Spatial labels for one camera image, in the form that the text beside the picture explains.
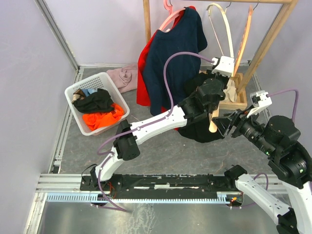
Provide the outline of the peach hanger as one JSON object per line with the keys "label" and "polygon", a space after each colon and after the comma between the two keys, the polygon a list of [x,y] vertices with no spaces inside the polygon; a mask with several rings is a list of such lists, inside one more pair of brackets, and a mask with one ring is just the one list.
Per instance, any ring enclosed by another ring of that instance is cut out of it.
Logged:
{"label": "peach hanger", "polygon": [[239,68],[239,65],[241,63],[241,60],[242,60],[242,57],[243,57],[243,54],[244,54],[244,51],[246,48],[246,44],[248,41],[249,33],[250,33],[253,13],[254,13],[255,9],[258,7],[259,3],[260,2],[258,1],[255,6],[250,5],[250,7],[249,7],[247,21],[246,21],[246,25],[244,28],[244,33],[242,35],[241,43],[240,43],[239,50],[237,53],[237,57],[236,57],[235,64],[234,64],[233,77],[236,75],[238,68]]}

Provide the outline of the black t shirt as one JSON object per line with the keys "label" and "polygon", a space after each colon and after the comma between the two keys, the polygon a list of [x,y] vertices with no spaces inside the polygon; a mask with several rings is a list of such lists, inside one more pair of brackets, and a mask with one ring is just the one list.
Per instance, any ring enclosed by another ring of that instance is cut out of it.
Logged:
{"label": "black t shirt", "polygon": [[[202,85],[203,82],[208,78],[208,74],[199,73],[196,77],[185,82],[184,91],[186,95],[189,96],[193,91],[195,91],[198,86]],[[192,125],[178,128],[177,131],[181,136],[195,140],[199,143],[208,143],[215,140],[224,139],[219,131],[216,131],[215,133],[210,132],[209,121],[204,119]]]}
{"label": "black t shirt", "polygon": [[105,89],[78,89],[73,93],[72,104],[83,114],[107,113],[113,110],[113,100]]}

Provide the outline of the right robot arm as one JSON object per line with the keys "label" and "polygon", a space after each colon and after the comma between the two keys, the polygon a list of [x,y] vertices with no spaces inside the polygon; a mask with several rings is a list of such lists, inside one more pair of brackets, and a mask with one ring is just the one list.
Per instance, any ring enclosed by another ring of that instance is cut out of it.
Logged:
{"label": "right robot arm", "polygon": [[312,158],[298,141],[301,133],[288,117],[273,116],[262,125],[255,116],[247,116],[250,113],[251,109],[235,111],[212,121],[223,136],[235,127],[233,138],[244,136],[267,156],[268,165],[286,188],[291,205],[260,187],[239,166],[225,173],[224,186],[230,191],[239,189],[250,197],[274,221],[280,234],[310,234]]}

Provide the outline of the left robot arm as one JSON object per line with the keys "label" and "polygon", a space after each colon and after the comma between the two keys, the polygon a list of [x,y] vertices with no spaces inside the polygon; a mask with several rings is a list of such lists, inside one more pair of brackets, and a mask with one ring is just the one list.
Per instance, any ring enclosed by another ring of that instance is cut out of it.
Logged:
{"label": "left robot arm", "polygon": [[98,150],[99,155],[106,157],[91,169],[91,185],[97,190],[105,189],[122,163],[139,156],[140,144],[168,130],[179,128],[192,135],[198,129],[208,141],[220,139],[222,135],[214,120],[220,101],[225,99],[224,91],[231,75],[216,68],[200,73],[187,83],[190,95],[170,110],[141,122],[122,121],[116,135],[106,140],[106,143],[112,142],[111,150]]}

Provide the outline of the orange t shirt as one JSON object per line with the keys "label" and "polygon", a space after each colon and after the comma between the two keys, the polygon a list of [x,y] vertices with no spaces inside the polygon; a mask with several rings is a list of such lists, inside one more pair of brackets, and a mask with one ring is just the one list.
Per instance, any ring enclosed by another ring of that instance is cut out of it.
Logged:
{"label": "orange t shirt", "polygon": [[82,119],[91,131],[102,127],[112,126],[121,120],[125,112],[123,108],[116,103],[113,103],[111,107],[113,110],[110,112],[83,114]]}

